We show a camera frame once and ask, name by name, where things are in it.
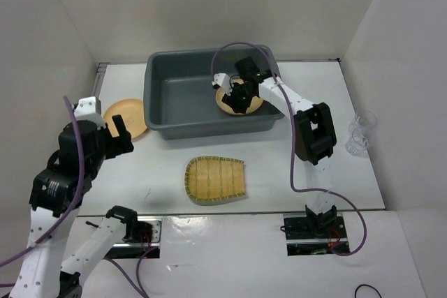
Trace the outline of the yellow bear plate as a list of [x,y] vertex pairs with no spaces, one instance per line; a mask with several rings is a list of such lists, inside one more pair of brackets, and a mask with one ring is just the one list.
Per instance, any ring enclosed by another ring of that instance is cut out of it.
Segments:
[[254,96],[251,100],[251,105],[249,106],[249,108],[247,109],[247,111],[245,113],[236,113],[232,110],[232,108],[225,104],[222,101],[222,98],[224,97],[225,91],[222,88],[219,88],[216,92],[216,102],[218,107],[224,111],[225,113],[229,114],[229,115],[233,115],[233,116],[242,116],[244,114],[251,114],[254,113],[256,110],[258,110],[261,105],[263,104],[263,99],[259,98],[257,96]]
[[108,125],[113,137],[118,136],[118,131],[112,117],[120,115],[126,130],[131,134],[132,140],[137,140],[149,129],[145,123],[143,101],[136,98],[127,98],[113,103],[104,113],[103,119]]

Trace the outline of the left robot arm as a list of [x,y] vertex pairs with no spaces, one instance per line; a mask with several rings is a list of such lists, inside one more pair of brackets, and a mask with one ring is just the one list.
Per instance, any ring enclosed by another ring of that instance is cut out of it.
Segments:
[[113,245],[138,236],[136,211],[116,205],[74,254],[64,255],[82,199],[102,163],[133,151],[122,117],[112,120],[116,137],[108,125],[77,117],[59,134],[59,149],[33,182],[29,239],[18,255],[22,266],[9,297],[80,297],[89,275]]

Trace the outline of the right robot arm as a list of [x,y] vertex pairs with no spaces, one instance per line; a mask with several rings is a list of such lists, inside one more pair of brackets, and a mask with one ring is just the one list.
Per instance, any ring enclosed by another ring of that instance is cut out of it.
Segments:
[[329,195],[330,157],[337,143],[330,108],[325,103],[315,104],[287,87],[272,70],[261,70],[252,59],[245,57],[235,63],[237,83],[223,73],[214,75],[215,86],[224,90],[221,101],[235,113],[245,114],[252,100],[262,98],[291,121],[292,155],[305,164],[306,188],[302,192],[317,192],[305,205],[306,229],[313,237],[322,237],[335,222],[337,209]]

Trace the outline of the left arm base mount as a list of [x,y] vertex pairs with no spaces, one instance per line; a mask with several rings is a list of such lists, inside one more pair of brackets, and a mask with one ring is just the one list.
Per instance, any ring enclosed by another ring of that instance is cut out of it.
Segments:
[[162,218],[140,216],[139,226],[130,240],[120,239],[106,254],[113,260],[159,259]]

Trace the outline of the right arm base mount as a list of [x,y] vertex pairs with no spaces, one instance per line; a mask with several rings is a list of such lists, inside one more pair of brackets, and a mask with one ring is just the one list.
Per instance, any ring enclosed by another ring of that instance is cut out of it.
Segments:
[[311,229],[304,214],[284,214],[280,230],[286,239],[288,256],[329,255],[334,249],[338,253],[350,253],[349,240],[343,216],[322,230]]

